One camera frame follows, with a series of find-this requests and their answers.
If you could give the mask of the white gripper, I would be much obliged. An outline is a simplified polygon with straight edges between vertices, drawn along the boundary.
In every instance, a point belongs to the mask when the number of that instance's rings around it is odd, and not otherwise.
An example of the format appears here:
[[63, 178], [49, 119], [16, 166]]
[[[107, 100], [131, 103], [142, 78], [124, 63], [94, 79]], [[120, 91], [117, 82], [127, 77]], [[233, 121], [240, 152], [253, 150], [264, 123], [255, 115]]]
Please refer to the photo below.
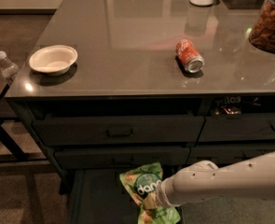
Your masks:
[[156, 209], [158, 205], [164, 208], [176, 207], [176, 204], [170, 200], [173, 193], [171, 179], [165, 179], [156, 188], [156, 193], [149, 193], [144, 199], [144, 209]]

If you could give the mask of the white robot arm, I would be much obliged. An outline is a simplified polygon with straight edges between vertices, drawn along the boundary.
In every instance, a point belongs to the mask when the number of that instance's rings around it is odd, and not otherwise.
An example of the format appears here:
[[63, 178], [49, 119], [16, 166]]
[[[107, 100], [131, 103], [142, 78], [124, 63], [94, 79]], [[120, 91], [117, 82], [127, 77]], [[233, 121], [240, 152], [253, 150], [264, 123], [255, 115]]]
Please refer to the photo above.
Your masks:
[[199, 161], [158, 184], [146, 209], [204, 202], [213, 197], [275, 200], [275, 151], [219, 168]]

